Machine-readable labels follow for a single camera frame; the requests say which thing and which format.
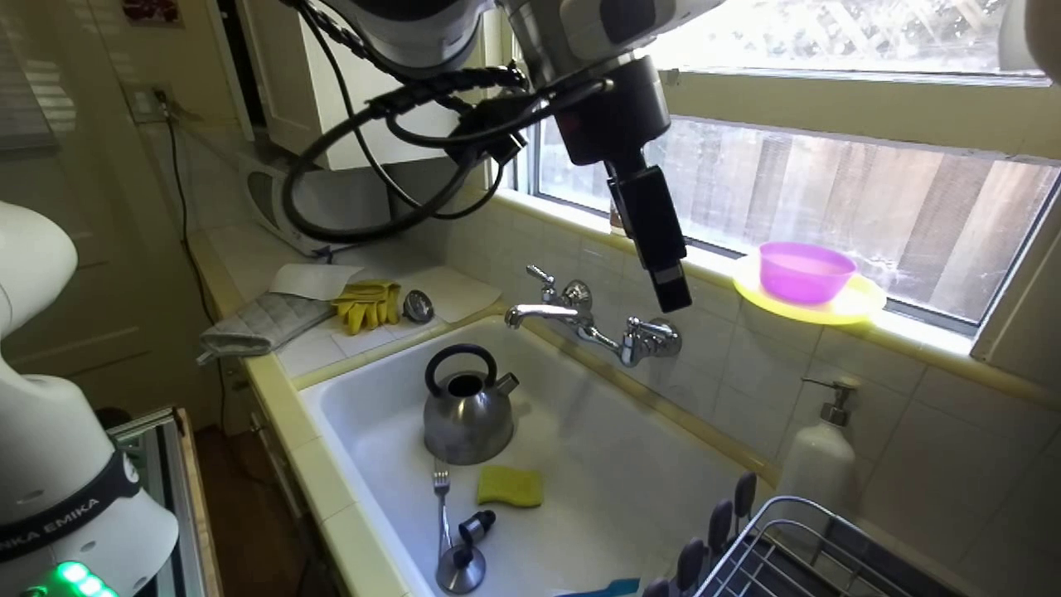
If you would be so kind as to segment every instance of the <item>white sink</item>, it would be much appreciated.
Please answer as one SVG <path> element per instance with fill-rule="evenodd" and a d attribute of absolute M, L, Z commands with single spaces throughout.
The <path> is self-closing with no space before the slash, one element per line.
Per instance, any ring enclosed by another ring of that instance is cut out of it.
<path fill-rule="evenodd" d="M 412 595 L 438 595 L 438 511 L 420 410 L 423 366 L 454 343 L 484 345 L 501 373 L 522 380 L 518 434 L 494 460 L 544 474 L 537 511 L 494 507 L 497 525 L 482 546 L 486 582 L 477 595 L 544 597 L 615 579 L 651 585 L 706 531 L 714 505 L 730 498 L 743 474 L 531 332 L 501 320 L 474 323 L 303 393 L 351 501 Z M 451 467 L 451 480 L 456 525 L 477 511 L 477 467 Z"/>

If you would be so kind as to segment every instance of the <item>kettle handle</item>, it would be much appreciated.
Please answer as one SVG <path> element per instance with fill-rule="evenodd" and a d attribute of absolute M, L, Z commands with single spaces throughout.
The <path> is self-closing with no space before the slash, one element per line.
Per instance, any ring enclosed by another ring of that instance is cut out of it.
<path fill-rule="evenodd" d="M 451 354 L 477 354 L 477 359 L 486 366 L 486 385 L 497 381 L 497 362 L 494 362 L 494 354 L 492 354 L 486 350 L 482 350 L 482 345 L 449 345 L 449 350 L 441 350 L 441 352 L 429 362 L 423 381 L 429 381 L 429 393 L 431 393 L 431 394 L 441 394 L 441 387 L 438 387 L 438 381 L 433 381 L 433 373 L 438 373 L 438 366 L 441 366 L 444 359 L 451 359 Z"/>

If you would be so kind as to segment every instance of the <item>green light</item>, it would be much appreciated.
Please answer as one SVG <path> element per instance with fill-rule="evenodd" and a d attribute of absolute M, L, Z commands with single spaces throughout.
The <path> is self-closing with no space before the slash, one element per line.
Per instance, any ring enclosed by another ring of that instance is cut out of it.
<path fill-rule="evenodd" d="M 93 595 L 93 597 L 100 597 L 102 582 L 100 582 L 100 579 L 86 579 L 86 582 L 81 582 L 77 588 L 81 588 L 81 595 Z"/>
<path fill-rule="evenodd" d="M 65 585 L 81 585 L 81 582 L 91 579 L 91 568 L 65 561 L 65 565 L 57 568 L 57 573 L 58 573 Z"/>

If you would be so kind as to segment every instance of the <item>faucet handle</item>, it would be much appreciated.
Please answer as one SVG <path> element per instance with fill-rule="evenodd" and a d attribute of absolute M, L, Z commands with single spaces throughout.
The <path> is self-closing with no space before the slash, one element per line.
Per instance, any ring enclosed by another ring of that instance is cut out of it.
<path fill-rule="evenodd" d="M 682 332 L 663 320 L 627 320 L 627 338 L 640 343 L 645 354 L 675 354 Z"/>
<path fill-rule="evenodd" d="M 560 300 L 558 277 L 537 270 L 534 263 L 526 267 L 526 277 L 534 277 L 539 281 L 539 300 L 544 303 L 558 303 Z"/>
<path fill-rule="evenodd" d="M 581 280 L 569 280 L 569 287 L 564 287 L 564 306 L 573 306 L 573 310 L 592 310 L 592 288 Z"/>

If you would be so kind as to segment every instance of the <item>pink bowl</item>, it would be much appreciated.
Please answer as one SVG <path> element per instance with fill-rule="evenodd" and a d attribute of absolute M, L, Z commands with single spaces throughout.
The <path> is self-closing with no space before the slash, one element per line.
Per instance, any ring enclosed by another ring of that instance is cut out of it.
<path fill-rule="evenodd" d="M 801 241 L 759 245 L 759 281 L 772 300 L 827 306 L 852 280 L 855 263 L 841 251 Z"/>

